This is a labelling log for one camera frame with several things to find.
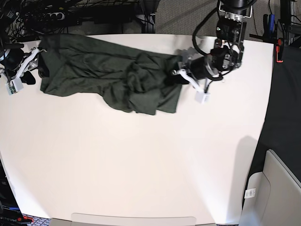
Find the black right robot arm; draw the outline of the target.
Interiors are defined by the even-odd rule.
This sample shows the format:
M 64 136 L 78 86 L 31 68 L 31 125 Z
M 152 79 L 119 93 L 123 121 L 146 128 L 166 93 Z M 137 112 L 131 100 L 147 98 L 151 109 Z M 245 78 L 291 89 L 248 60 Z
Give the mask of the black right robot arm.
M 41 47 L 34 47 L 30 52 L 25 53 L 22 43 L 9 43 L 7 40 L 0 39 L 0 69 L 1 76 L 5 76 L 7 83 L 20 79 L 21 82 L 28 85 L 35 84 L 30 74 L 31 71 L 37 69 L 41 78 L 49 77 L 49 69 L 42 57 L 42 53 L 46 52 Z

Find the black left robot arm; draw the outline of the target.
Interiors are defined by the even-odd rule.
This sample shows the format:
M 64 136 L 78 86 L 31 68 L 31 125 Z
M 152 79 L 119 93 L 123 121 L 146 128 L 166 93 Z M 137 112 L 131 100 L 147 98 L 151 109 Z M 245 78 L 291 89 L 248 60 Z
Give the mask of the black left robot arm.
M 184 57 L 166 78 L 166 83 L 188 84 L 203 79 L 221 81 L 225 75 L 238 69 L 244 54 L 245 18 L 252 16 L 254 4 L 254 0 L 219 0 L 192 34 L 192 50 L 201 57 L 195 60 Z M 214 14 L 218 15 L 216 39 L 214 47 L 206 53 L 197 43 L 197 34 Z

